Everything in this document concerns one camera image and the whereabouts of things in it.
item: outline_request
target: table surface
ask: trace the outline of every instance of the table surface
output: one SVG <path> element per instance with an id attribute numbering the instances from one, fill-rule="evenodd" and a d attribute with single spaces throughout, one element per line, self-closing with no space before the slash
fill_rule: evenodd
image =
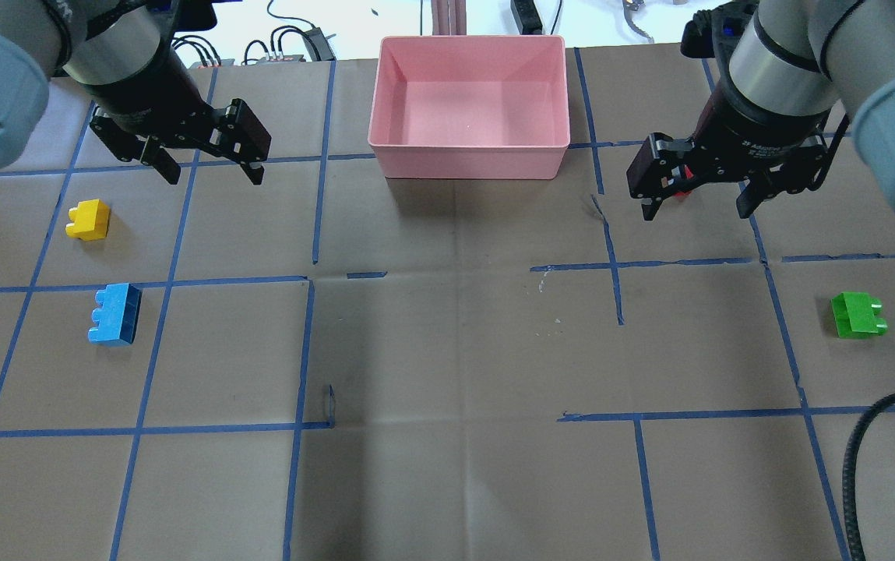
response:
<path id="1" fill-rule="evenodd" d="M 895 391 L 895 213 L 847 139 L 753 220 L 708 185 L 644 223 L 626 166 L 692 131 L 711 69 L 567 61 L 550 182 L 386 180 L 375 61 L 195 71 L 273 134 L 261 187 L 115 162 L 55 81 L 0 171 L 0 560 L 847 560 L 843 448 Z M 94 198 L 108 237 L 63 235 Z M 94 347 L 123 281 L 136 340 Z M 889 333 L 836 338 L 842 291 Z M 895 559 L 895 412 L 859 469 Z"/>

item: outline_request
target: robotic arm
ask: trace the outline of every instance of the robotic arm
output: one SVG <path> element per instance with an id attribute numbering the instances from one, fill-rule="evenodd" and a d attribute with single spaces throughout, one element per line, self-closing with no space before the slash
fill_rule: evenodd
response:
<path id="1" fill-rule="evenodd" d="M 205 103 L 170 47 L 174 25 L 161 29 L 150 3 L 0 0 L 0 168 L 23 152 L 62 69 L 97 102 L 90 128 L 119 160 L 176 184 L 181 169 L 166 149 L 201 149 L 261 184 L 270 134 L 241 99 Z"/>
<path id="2" fill-rule="evenodd" d="M 721 79 L 687 139 L 649 135 L 628 170 L 644 220 L 677 192 L 746 182 L 750 217 L 781 192 L 821 187 L 853 118 L 856 149 L 895 209 L 895 0 L 738 0 L 687 24 L 682 53 Z M 847 117 L 828 146 L 839 98 Z"/>

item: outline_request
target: pink bin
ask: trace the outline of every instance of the pink bin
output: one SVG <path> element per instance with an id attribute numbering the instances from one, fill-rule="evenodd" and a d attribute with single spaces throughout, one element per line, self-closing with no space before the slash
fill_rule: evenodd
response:
<path id="1" fill-rule="evenodd" d="M 386 177 L 549 180 L 569 138 L 561 37 L 383 40 L 368 142 Z"/>

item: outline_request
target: blue block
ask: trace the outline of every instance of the blue block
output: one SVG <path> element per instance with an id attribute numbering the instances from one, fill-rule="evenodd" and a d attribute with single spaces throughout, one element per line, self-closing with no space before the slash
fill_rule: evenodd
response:
<path id="1" fill-rule="evenodd" d="M 106 347 L 132 344 L 141 297 L 142 291 L 128 283 L 109 284 L 103 291 L 98 291 L 94 299 L 100 308 L 90 314 L 97 326 L 87 330 L 87 340 Z"/>

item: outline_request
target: white floor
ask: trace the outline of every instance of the white floor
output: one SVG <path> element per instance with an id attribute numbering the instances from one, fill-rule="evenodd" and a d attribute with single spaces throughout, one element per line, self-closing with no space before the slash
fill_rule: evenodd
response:
<path id="1" fill-rule="evenodd" d="M 647 0 L 635 22 L 658 43 L 675 43 L 682 28 L 696 10 L 711 9 L 724 0 L 688 0 L 676 5 L 674 0 Z M 276 0 L 272 11 L 277 15 L 297 16 L 318 25 L 330 39 L 338 59 L 377 58 L 383 37 L 432 32 L 430 0 Z M 509 0 L 468 0 L 468 33 L 470 35 L 512 35 L 517 33 L 510 13 Z M 537 10 L 550 31 L 558 0 L 536 0 Z M 268 42 L 270 30 L 279 25 L 298 23 L 279 21 L 266 14 L 268 0 L 243 0 L 216 4 L 219 25 L 200 33 L 211 40 L 223 58 L 241 61 L 245 46 L 254 39 Z M 565 37 L 569 47 L 629 45 L 644 43 L 624 22 L 621 0 L 565 0 L 556 34 Z M 190 66 L 198 61 L 193 49 L 178 51 Z M 301 40 L 288 35 L 284 52 L 305 54 Z"/>

